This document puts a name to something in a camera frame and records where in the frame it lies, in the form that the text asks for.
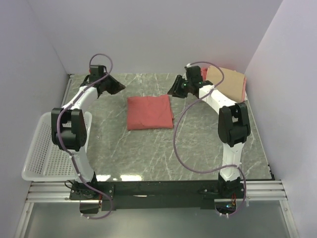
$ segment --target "black metal base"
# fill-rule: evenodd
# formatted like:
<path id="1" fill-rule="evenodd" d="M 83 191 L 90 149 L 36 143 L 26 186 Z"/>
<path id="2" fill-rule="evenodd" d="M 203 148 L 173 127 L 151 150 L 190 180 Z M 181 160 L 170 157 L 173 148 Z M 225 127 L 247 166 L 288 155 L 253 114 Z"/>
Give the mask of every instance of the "black metal base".
<path id="1" fill-rule="evenodd" d="M 214 209 L 214 200 L 231 199 L 235 193 L 236 198 L 243 198 L 244 186 L 237 179 L 232 182 L 219 180 L 191 180 L 191 181 L 105 181 L 92 182 L 95 188 L 109 195 L 117 209 L 142 209 L 142 208 L 184 208 L 199 207 L 201 209 Z M 70 194 L 70 200 L 98 200 L 97 193 L 87 198 L 87 191 L 72 187 L 74 192 Z M 110 201 L 102 198 L 102 210 L 110 209 Z M 91 207 L 85 203 L 87 213 Z"/>

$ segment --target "metal frame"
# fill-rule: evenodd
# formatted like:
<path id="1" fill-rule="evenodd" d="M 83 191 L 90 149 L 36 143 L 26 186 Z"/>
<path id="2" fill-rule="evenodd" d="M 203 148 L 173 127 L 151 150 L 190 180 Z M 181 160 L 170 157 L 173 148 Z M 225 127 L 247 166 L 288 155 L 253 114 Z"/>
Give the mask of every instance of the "metal frame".
<path id="1" fill-rule="evenodd" d="M 26 203 L 99 203 L 98 200 L 69 200 L 69 195 L 70 190 L 63 182 L 33 182 Z M 287 197 L 281 181 L 247 181 L 247 199 L 249 201 L 281 201 L 287 200 Z M 215 201 L 229 201 L 229 199 L 215 199 Z"/>
<path id="2" fill-rule="evenodd" d="M 67 96 L 68 96 L 68 92 L 69 92 L 69 89 L 70 89 L 70 84 L 73 81 L 73 78 L 74 78 L 74 74 L 70 74 L 68 82 L 67 82 L 67 86 L 66 86 L 66 89 L 65 89 L 64 97 L 63 97 L 63 100 L 61 101 L 61 106 L 64 106 L 64 104 L 66 102 L 66 99 L 67 99 Z"/>
<path id="3" fill-rule="evenodd" d="M 285 223 L 291 238 L 299 238 L 299 233 L 296 228 L 295 220 L 291 212 L 288 201 L 280 201 Z"/>
<path id="4" fill-rule="evenodd" d="M 16 229 L 14 238 L 24 238 L 24 235 L 25 235 L 25 232 L 31 217 L 31 213 L 33 210 L 33 206 L 34 206 L 33 202 L 24 204 L 23 212 L 22 212 L 18 227 Z"/>

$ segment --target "glass panel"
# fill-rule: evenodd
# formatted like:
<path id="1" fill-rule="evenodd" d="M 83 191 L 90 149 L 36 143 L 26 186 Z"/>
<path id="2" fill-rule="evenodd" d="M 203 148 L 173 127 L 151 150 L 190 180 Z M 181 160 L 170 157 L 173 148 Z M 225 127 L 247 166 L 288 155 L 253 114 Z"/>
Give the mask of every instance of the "glass panel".
<path id="1" fill-rule="evenodd" d="M 235 216 L 198 208 L 118 210 L 80 217 L 78 203 L 34 205 L 26 238 L 289 238 L 280 203 L 250 202 Z"/>

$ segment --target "cable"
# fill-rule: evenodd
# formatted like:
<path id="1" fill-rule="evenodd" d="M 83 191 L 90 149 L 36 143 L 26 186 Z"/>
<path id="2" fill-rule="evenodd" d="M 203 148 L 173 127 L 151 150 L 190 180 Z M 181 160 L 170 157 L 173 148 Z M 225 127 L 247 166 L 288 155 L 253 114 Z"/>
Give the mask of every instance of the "cable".
<path id="1" fill-rule="evenodd" d="M 70 190 L 72 190 L 72 188 L 71 188 L 70 186 L 68 186 L 68 185 L 66 184 L 66 182 L 64 182 L 64 185 L 65 185 L 65 187 L 67 187 L 67 188 L 69 188 Z"/>
<path id="2" fill-rule="evenodd" d="M 95 84 L 97 84 L 97 83 L 99 83 L 100 81 L 102 81 L 102 80 L 104 80 L 105 78 L 107 78 L 107 77 L 109 76 L 109 74 L 111 73 L 112 67 L 113 67 L 113 62 L 112 62 L 112 59 L 111 59 L 109 56 L 107 56 L 106 54 L 95 54 L 95 55 L 93 55 L 93 56 L 91 57 L 90 61 L 89 61 L 89 68 L 90 68 L 90 66 L 91 66 L 91 62 L 92 62 L 93 58 L 96 57 L 96 56 L 105 56 L 106 58 L 109 59 L 109 61 L 110 61 L 110 69 L 109 69 L 109 71 L 108 71 L 103 77 L 101 77 L 101 78 L 98 79 L 97 81 L 91 83 L 91 84 L 88 85 L 84 90 L 82 90 L 82 91 L 78 94 L 78 96 L 77 96 L 67 107 L 65 107 L 65 108 L 60 112 L 60 114 L 58 115 L 58 118 L 57 118 L 57 136 L 58 136 L 59 143 L 60 143 L 61 147 L 63 148 L 63 150 L 64 150 L 67 154 L 69 154 L 70 159 L 71 159 L 71 161 L 72 161 L 72 163 L 73 163 L 73 165 L 74 165 L 76 174 L 78 175 L 79 179 L 81 180 L 81 182 L 82 182 L 87 188 L 89 188 L 89 189 L 91 189 L 92 191 L 95 191 L 95 192 L 101 194 L 102 196 L 105 196 L 105 197 L 110 201 L 110 210 L 109 210 L 106 214 L 104 214 L 103 216 L 100 216 L 100 217 L 89 217 L 89 216 L 87 216 L 86 214 L 83 214 L 83 216 L 86 217 L 87 219 L 93 219 L 93 220 L 102 219 L 102 218 L 105 218 L 105 217 L 109 216 L 110 213 L 111 213 L 112 210 L 113 210 L 113 201 L 112 201 L 111 197 L 108 196 L 107 194 L 105 194 L 104 192 L 102 192 L 102 191 L 100 191 L 100 190 L 98 190 L 98 189 L 96 189 L 96 188 L 94 188 L 94 187 L 91 187 L 89 184 L 87 184 L 87 182 L 85 181 L 85 179 L 81 176 L 80 171 L 79 171 L 79 169 L 78 169 L 78 166 L 77 166 L 77 164 L 76 164 L 75 158 L 74 158 L 74 154 L 71 153 L 71 152 L 65 147 L 65 144 L 64 144 L 64 142 L 63 142 L 63 140 L 62 140 L 62 138 L 61 138 L 61 132 L 60 132 L 60 123 L 61 123 L 61 121 L 60 121 L 60 120 L 61 120 L 61 117 L 63 116 L 63 114 L 64 114 L 68 109 L 70 109 L 70 108 L 80 99 L 80 97 L 81 97 L 89 88 L 93 87 Z"/>
<path id="3" fill-rule="evenodd" d="M 188 109 L 190 109 L 190 108 L 191 108 L 193 105 L 195 105 L 196 103 L 202 101 L 204 98 L 210 96 L 210 95 L 212 94 L 212 92 L 214 91 L 214 89 L 215 89 L 217 86 L 219 86 L 219 84 L 221 84 L 221 83 L 224 81 L 223 71 L 221 70 L 221 68 L 219 68 L 217 65 L 215 65 L 215 64 L 213 64 L 213 63 L 210 63 L 210 62 L 207 62 L 207 61 L 198 61 L 198 62 L 190 63 L 190 64 L 188 64 L 186 67 L 190 67 L 190 65 L 192 65 L 192 64 L 197 64 L 197 63 L 207 63 L 207 64 L 210 64 L 210 65 L 216 67 L 216 68 L 220 71 L 220 73 L 221 73 L 221 75 L 222 75 L 222 79 L 221 79 L 220 82 L 218 82 L 217 84 L 215 84 L 214 87 L 213 87 L 205 96 L 203 96 L 203 97 L 201 97 L 201 98 L 195 100 L 194 102 L 192 102 L 192 103 L 191 103 L 190 105 L 188 105 L 188 106 L 183 110 L 183 112 L 181 113 L 180 118 L 179 118 L 179 120 L 178 120 L 178 122 L 177 122 L 177 124 L 176 124 L 176 126 L 175 126 L 175 130 L 174 130 L 174 133 L 173 133 L 173 147 L 174 147 L 174 152 L 175 152 L 175 156 L 176 156 L 177 160 L 179 161 L 179 163 L 180 163 L 183 167 L 185 167 L 186 169 L 188 169 L 189 171 L 192 171 L 192 172 L 194 172 L 194 173 L 198 173 L 198 174 L 209 174 L 209 173 L 213 173 L 213 172 L 215 172 L 215 171 L 218 171 L 218 170 L 221 170 L 221 169 L 224 169 L 224 168 L 228 168 L 228 167 L 236 167 L 236 168 L 239 170 L 239 173 L 242 175 L 243 182 L 244 182 L 244 195 L 243 195 L 243 200 L 242 200 L 241 205 L 237 208 L 237 210 L 236 210 L 235 212 L 229 214 L 229 216 L 232 216 L 233 214 L 235 214 L 236 212 L 238 212 L 238 211 L 241 209 L 241 207 L 242 207 L 242 205 L 243 205 L 243 203 L 245 202 L 246 197 L 247 197 L 247 181 L 246 181 L 245 175 L 243 174 L 243 172 L 242 172 L 242 170 L 240 169 L 240 167 L 237 166 L 237 165 L 224 165 L 224 166 L 221 166 L 221 167 L 216 168 L 216 169 L 213 169 L 213 170 L 198 171 L 198 170 L 195 170 L 195 169 L 192 169 L 192 168 L 188 167 L 188 166 L 181 160 L 181 158 L 180 158 L 179 155 L 178 155 L 177 148 L 176 148 L 176 134 L 177 134 L 177 129 L 178 129 L 178 127 L 179 127 L 179 124 L 180 124 L 182 118 L 184 117 L 184 115 L 185 115 L 186 112 L 188 111 Z"/>

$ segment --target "pink cloth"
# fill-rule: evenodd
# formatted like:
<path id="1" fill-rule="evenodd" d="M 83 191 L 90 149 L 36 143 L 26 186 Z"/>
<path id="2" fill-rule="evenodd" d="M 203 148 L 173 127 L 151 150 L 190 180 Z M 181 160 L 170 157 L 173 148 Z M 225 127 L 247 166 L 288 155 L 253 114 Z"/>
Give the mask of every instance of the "pink cloth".
<path id="1" fill-rule="evenodd" d="M 172 129 L 173 119 L 168 95 L 128 98 L 128 130 Z"/>
<path id="2" fill-rule="evenodd" d="M 202 68 L 202 69 L 200 70 L 200 72 L 201 72 L 201 74 L 202 74 L 202 77 L 203 77 L 203 81 L 206 81 L 207 71 L 208 71 L 208 68 Z"/>

